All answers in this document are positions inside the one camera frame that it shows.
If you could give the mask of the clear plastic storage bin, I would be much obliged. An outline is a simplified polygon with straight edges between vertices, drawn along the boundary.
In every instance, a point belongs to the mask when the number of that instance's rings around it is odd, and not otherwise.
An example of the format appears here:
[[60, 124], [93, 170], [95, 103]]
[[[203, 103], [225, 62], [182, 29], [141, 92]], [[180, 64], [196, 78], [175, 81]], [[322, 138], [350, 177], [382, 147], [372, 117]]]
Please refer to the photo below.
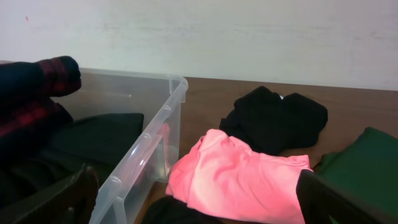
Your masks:
[[153, 184], [168, 181], [187, 89], [179, 76], [84, 68], [81, 88], [57, 98], [73, 122], [49, 144], [98, 172], [91, 223], [133, 223]]

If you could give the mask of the red navy plaid shirt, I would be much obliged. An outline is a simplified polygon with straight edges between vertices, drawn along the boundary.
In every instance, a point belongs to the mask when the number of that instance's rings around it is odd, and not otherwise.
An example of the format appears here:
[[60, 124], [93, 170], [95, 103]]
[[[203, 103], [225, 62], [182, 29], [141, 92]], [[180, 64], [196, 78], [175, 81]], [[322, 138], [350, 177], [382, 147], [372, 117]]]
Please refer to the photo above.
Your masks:
[[72, 116], [53, 97], [81, 88], [77, 62], [69, 56], [1, 65], [1, 159], [38, 148]]

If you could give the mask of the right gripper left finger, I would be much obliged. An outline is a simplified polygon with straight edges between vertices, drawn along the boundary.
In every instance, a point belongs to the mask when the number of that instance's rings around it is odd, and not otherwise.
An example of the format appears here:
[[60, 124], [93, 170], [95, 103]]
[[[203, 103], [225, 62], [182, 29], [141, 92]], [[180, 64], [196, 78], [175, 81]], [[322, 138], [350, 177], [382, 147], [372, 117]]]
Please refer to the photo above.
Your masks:
[[36, 194], [1, 209], [5, 224], [86, 224], [99, 191], [94, 168], [86, 166], [75, 174]]

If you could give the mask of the dark green shirt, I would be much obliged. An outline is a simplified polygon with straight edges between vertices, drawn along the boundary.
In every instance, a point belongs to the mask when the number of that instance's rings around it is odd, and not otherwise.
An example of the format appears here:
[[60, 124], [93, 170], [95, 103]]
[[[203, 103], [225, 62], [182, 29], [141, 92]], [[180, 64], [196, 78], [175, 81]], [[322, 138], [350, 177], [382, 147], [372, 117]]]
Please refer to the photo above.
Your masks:
[[397, 138], [368, 127], [341, 152], [322, 155], [317, 174], [397, 217]]

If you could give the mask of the large black garment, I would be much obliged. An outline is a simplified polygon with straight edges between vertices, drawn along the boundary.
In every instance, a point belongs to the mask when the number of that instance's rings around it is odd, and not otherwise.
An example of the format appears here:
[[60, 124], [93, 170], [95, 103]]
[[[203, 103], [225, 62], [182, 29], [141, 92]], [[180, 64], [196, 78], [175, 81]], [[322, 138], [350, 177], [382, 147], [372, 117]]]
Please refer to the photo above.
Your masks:
[[27, 198], [92, 166], [102, 185], [141, 135], [142, 113], [92, 116], [54, 130], [33, 151], [1, 159], [1, 206]]

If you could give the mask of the small black folded garment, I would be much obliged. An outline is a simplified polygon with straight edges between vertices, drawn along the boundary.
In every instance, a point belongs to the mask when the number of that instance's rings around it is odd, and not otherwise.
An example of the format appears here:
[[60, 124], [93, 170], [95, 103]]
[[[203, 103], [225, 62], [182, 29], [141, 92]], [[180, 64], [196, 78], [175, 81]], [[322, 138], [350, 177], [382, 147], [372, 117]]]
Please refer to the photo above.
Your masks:
[[253, 151], [276, 156], [314, 146], [327, 122], [328, 110], [316, 101], [298, 93], [280, 96], [260, 86], [234, 102], [219, 129]]

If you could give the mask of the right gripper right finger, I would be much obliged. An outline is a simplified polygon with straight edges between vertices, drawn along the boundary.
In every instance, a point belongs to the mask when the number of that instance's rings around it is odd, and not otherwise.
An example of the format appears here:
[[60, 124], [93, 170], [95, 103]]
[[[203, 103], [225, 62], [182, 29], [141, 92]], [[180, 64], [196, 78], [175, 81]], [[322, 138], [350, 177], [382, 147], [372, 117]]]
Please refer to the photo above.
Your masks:
[[342, 192], [310, 170], [300, 172], [296, 194], [306, 224], [397, 223], [397, 218]]

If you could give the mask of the dark teal ribbed garment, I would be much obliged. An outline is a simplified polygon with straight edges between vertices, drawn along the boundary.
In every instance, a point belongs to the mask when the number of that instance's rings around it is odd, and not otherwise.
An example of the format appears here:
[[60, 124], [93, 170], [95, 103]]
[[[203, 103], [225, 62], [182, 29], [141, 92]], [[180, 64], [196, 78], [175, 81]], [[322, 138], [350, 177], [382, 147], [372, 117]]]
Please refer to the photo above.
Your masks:
[[188, 208], [172, 196], [156, 200], [147, 209], [142, 224], [223, 224], [220, 220]]

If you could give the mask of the pink folded shirt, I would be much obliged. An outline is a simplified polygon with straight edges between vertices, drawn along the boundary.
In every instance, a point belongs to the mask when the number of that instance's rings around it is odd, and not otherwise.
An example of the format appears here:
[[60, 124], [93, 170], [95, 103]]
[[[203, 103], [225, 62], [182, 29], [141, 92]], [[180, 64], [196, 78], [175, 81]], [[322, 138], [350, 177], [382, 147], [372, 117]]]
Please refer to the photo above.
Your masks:
[[296, 194], [307, 155], [270, 156], [210, 129], [172, 167], [167, 195], [206, 215], [258, 223], [303, 223]]

